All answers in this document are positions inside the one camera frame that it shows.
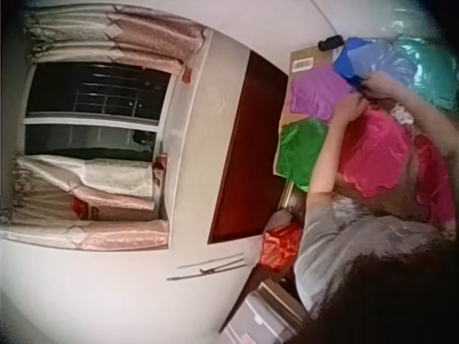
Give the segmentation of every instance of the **red fabric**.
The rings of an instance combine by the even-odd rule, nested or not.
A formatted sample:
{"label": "red fabric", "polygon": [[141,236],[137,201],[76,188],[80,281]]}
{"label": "red fabric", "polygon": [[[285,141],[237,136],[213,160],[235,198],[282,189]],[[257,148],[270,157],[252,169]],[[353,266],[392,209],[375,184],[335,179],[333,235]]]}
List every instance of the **red fabric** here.
{"label": "red fabric", "polygon": [[279,226],[263,234],[261,265],[280,272],[289,265],[300,248],[301,230],[298,224]]}
{"label": "red fabric", "polygon": [[426,135],[415,136],[415,148],[419,161],[416,197],[429,209],[429,223],[442,226],[455,221],[453,192],[445,160]]}
{"label": "red fabric", "polygon": [[409,151],[410,137],[402,126],[384,110],[369,107],[346,129],[339,172],[371,198],[378,188],[397,185]]}

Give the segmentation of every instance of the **red bag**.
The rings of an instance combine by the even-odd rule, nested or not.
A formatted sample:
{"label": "red bag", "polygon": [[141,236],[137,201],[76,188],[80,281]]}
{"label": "red bag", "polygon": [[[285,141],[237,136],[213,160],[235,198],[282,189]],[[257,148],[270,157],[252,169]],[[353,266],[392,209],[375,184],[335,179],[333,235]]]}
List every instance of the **red bag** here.
{"label": "red bag", "polygon": [[296,223],[279,226],[265,232],[260,256],[261,265],[277,272],[288,266],[298,253],[301,232]]}

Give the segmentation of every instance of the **green fabric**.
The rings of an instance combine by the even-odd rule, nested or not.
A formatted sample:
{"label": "green fabric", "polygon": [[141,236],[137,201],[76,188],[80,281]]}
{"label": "green fabric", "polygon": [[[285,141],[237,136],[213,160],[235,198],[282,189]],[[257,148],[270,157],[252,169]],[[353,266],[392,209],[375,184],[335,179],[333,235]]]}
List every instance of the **green fabric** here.
{"label": "green fabric", "polygon": [[394,45],[417,65],[412,89],[440,108],[456,110],[458,61],[453,54],[416,37],[401,36]]}
{"label": "green fabric", "polygon": [[308,191],[326,135],[327,126],[313,118],[284,125],[280,131],[276,171],[301,190]]}

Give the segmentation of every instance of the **barcode label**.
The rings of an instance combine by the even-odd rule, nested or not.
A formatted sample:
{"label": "barcode label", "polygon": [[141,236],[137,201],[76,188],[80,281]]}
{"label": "barcode label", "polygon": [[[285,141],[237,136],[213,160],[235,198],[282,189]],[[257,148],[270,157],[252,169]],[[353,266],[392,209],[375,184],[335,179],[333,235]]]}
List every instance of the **barcode label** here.
{"label": "barcode label", "polygon": [[308,57],[307,59],[297,59],[296,61],[293,61],[292,73],[301,72],[302,70],[310,70],[313,66],[313,57]]}

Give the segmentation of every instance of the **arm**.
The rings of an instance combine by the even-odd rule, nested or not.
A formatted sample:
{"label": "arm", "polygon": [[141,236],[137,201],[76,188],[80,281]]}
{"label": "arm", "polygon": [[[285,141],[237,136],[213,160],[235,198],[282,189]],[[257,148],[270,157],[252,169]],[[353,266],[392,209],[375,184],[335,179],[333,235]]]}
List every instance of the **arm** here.
{"label": "arm", "polygon": [[363,85],[371,95],[390,97],[405,106],[412,114],[416,125],[429,135],[448,165],[456,216],[459,216],[459,134],[451,122],[441,111],[383,72],[373,73]]}
{"label": "arm", "polygon": [[368,102],[358,93],[343,98],[336,105],[325,142],[311,176],[306,211],[331,203],[331,192],[338,171],[344,131],[347,124],[359,117],[367,105]]}

